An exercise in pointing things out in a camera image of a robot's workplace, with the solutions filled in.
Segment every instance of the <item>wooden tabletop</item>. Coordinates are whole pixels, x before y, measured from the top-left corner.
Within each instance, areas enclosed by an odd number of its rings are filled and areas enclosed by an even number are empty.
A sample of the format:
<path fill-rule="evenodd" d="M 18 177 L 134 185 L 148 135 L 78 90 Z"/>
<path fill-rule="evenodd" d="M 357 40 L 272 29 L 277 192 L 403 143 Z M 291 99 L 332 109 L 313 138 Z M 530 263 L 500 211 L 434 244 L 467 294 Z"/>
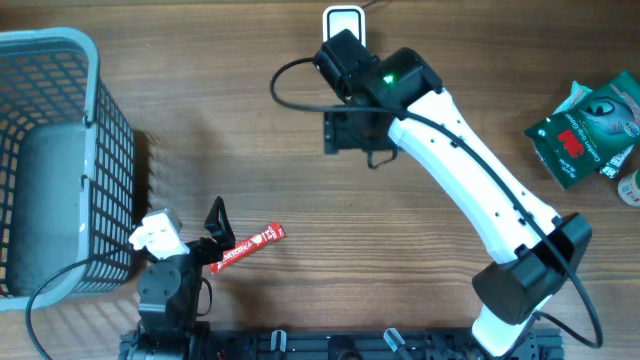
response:
<path fill-rule="evenodd" d="M 600 175 L 562 191 L 522 132 L 568 96 L 572 80 L 599 87 L 624 69 L 640 76 L 640 3 L 616 3 L 396 1 L 367 11 L 372 52 L 385 57 L 407 46 L 422 54 L 525 186 L 560 213 L 578 211 L 591 222 L 579 276 L 605 347 L 589 350 L 565 336 L 567 359 L 639 357 L 640 210 Z M 95 40 L 102 79 L 139 130 L 138 195 L 148 183 L 152 208 L 175 208 L 185 240 L 205 235 L 217 195 L 239 239 L 273 220 L 283 224 L 288 238 L 208 275 L 214 328 L 470 326 L 481 307 L 471 278 L 490 259 L 438 184 L 406 154 L 376 171 L 360 151 L 324 155 L 321 115 L 269 96 L 282 64 L 319 49 L 326 7 L 8 8 L 0 29 L 70 26 Z M 291 70 L 279 89 L 290 99 L 336 101 L 312 66 Z M 636 155 L 623 172 L 638 167 Z M 54 358 L 111 359 L 119 335 L 135 327 L 137 300 L 133 283 L 66 300 L 36 311 L 35 331 Z M 570 284 L 546 310 L 593 336 Z M 3 358 L 36 356 L 23 312 L 0 313 L 0 324 Z"/>

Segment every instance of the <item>bottle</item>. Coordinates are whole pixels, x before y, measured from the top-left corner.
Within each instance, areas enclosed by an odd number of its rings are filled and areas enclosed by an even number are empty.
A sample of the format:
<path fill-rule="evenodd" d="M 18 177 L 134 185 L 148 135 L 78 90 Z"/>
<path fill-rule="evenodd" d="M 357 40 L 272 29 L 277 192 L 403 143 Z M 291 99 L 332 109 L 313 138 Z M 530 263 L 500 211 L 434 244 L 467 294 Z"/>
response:
<path fill-rule="evenodd" d="M 640 170 L 636 170 L 620 180 L 618 194 L 627 204 L 640 207 Z"/>

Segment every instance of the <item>teal packet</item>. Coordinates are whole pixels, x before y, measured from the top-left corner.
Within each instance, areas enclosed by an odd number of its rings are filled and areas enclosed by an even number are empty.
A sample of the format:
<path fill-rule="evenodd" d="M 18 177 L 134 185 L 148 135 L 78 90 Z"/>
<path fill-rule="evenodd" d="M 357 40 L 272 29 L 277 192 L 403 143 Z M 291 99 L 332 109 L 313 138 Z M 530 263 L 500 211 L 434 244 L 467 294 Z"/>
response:
<path fill-rule="evenodd" d="M 524 133 L 564 189 L 640 143 L 640 84 L 623 71 L 575 106 Z"/>

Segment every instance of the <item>basket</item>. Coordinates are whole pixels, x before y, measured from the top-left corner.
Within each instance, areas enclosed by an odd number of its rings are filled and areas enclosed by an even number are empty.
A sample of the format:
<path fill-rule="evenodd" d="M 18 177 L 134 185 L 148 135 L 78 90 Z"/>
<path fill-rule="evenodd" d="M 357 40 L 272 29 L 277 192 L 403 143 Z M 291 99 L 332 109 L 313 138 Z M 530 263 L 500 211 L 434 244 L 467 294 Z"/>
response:
<path fill-rule="evenodd" d="M 66 265 L 130 249 L 133 141 L 87 35 L 0 33 L 0 311 L 25 309 Z M 125 251 L 80 266 L 33 307 L 108 292 L 131 270 Z"/>

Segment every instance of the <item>red wrapper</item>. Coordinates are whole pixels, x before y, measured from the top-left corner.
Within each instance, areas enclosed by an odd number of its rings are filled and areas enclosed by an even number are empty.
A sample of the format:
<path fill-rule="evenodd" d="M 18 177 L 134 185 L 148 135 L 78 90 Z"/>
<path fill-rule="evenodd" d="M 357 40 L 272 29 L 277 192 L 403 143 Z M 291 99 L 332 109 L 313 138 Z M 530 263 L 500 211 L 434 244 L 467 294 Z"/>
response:
<path fill-rule="evenodd" d="M 278 222 L 274 222 L 260 234 L 237 243 L 233 250 L 225 251 L 222 261 L 209 265 L 209 269 L 211 269 L 212 274 L 217 274 L 227 266 L 233 265 L 236 261 L 286 236 L 287 234 L 284 233 L 282 226 Z"/>

